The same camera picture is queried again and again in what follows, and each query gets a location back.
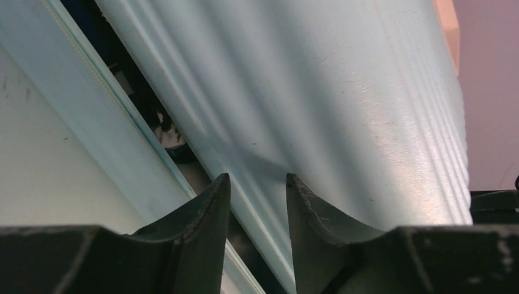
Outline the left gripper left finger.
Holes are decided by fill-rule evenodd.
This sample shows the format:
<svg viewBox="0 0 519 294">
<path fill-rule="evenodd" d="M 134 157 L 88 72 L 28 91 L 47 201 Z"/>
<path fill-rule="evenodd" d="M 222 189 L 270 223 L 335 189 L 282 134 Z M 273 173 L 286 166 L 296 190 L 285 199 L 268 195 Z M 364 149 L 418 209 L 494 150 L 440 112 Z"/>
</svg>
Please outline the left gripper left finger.
<svg viewBox="0 0 519 294">
<path fill-rule="evenodd" d="M 1 228 L 2 293 L 219 293 L 230 177 L 135 233 L 99 225 Z"/>
</svg>

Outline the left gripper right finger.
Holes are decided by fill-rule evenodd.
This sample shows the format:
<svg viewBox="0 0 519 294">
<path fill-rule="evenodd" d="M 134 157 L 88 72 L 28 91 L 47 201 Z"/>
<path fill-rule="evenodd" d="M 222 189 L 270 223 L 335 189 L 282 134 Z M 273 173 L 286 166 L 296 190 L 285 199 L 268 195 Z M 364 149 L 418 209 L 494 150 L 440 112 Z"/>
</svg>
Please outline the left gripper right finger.
<svg viewBox="0 0 519 294">
<path fill-rule="evenodd" d="M 297 293 L 517 293 L 518 225 L 377 230 L 286 176 Z"/>
</svg>

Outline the black white patterned garment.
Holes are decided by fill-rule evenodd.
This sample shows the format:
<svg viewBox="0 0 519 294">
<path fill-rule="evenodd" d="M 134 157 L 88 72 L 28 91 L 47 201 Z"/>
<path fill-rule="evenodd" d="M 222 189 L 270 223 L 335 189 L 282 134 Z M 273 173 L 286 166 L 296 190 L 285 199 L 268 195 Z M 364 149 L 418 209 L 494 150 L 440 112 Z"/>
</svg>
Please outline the black white patterned garment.
<svg viewBox="0 0 519 294">
<path fill-rule="evenodd" d="M 192 164 L 197 161 L 180 130 L 151 89 L 134 89 L 130 99 L 173 162 Z"/>
</svg>

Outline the light blue ribbed suitcase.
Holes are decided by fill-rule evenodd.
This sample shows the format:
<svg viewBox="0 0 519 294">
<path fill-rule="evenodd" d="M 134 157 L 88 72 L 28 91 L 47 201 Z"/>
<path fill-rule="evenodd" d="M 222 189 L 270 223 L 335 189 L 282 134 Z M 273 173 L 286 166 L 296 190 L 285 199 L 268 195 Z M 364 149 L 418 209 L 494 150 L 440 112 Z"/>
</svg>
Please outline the light blue ribbed suitcase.
<svg viewBox="0 0 519 294">
<path fill-rule="evenodd" d="M 287 293 L 285 178 L 388 231 L 470 225 L 431 1 L 96 1 Z M 60 1 L 1 2 L 1 224 L 132 233 L 196 195 Z"/>
</svg>

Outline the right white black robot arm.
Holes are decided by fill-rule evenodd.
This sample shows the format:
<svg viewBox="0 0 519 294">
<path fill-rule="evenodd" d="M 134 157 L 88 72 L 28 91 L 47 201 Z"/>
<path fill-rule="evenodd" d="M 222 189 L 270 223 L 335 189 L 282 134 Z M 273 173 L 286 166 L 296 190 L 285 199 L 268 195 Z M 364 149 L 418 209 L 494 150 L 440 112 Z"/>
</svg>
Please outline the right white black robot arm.
<svg viewBox="0 0 519 294">
<path fill-rule="evenodd" d="M 471 191 L 470 213 L 475 224 L 518 225 L 518 177 L 513 190 Z"/>
</svg>

